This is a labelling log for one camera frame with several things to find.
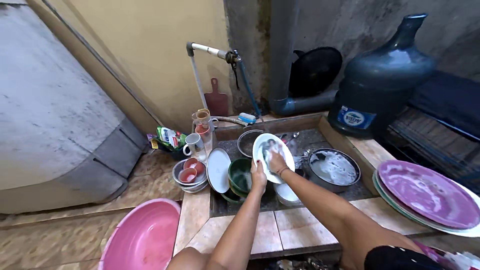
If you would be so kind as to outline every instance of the red cutting board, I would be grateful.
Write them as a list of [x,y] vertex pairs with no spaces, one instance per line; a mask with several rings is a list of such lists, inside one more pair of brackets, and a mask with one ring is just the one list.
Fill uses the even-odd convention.
[[211,116],[228,116],[228,96],[218,92],[218,80],[213,77],[212,92],[205,94],[208,110]]

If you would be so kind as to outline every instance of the tiled floor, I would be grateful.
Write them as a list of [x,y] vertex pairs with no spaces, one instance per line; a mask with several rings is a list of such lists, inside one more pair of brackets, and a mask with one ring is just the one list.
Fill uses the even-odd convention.
[[0,222],[0,270],[97,269],[107,240],[130,210],[154,198],[183,198],[171,176],[175,163],[160,151],[143,155],[127,190],[103,205],[8,217]]

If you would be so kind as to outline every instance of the stack of plates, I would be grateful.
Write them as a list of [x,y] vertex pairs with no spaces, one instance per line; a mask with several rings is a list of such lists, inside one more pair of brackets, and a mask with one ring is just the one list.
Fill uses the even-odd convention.
[[372,176],[380,196],[407,218],[442,232],[480,236],[480,197],[422,166],[383,162]]
[[173,167],[173,170],[172,170],[173,179],[175,179],[176,184],[183,191],[188,192],[188,193],[199,192],[200,190],[202,190],[206,186],[208,186],[207,174],[205,172],[206,170],[204,170],[204,172],[202,174],[197,175],[197,177],[195,178],[195,181],[193,183],[186,184],[186,183],[183,183],[182,181],[179,180],[179,174],[183,170],[183,164],[187,160],[188,159],[182,160]]

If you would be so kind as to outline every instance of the metal pot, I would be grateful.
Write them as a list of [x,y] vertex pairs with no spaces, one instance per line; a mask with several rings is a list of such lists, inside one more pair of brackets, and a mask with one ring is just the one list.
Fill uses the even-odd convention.
[[[334,184],[334,183],[330,183],[330,182],[325,181],[320,176],[318,176],[316,173],[314,173],[313,170],[312,170],[312,166],[310,164],[310,158],[312,157],[312,155],[314,155],[314,154],[316,154],[320,151],[334,152],[336,154],[342,155],[350,164],[352,164],[353,168],[355,169],[355,172],[357,173],[357,177],[355,178],[355,180],[352,183],[349,183],[349,184],[346,184],[346,185]],[[331,149],[331,148],[321,148],[321,149],[317,149],[317,150],[313,151],[308,156],[308,159],[303,162],[302,167],[303,167],[303,170],[309,176],[310,181],[314,182],[315,184],[317,184],[317,185],[319,185],[319,186],[321,186],[321,187],[323,187],[327,190],[330,190],[331,192],[335,192],[335,193],[340,193],[340,192],[346,191],[349,186],[355,184],[360,179],[360,168],[359,168],[358,164],[351,157],[349,157],[347,154],[345,154],[343,152],[340,152],[338,150],[335,150],[335,149]]]

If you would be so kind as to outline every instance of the water tank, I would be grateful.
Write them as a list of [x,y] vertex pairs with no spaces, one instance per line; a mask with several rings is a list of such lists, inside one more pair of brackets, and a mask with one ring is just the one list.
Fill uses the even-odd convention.
[[0,3],[0,213],[112,200],[147,141],[28,5],[14,3]]

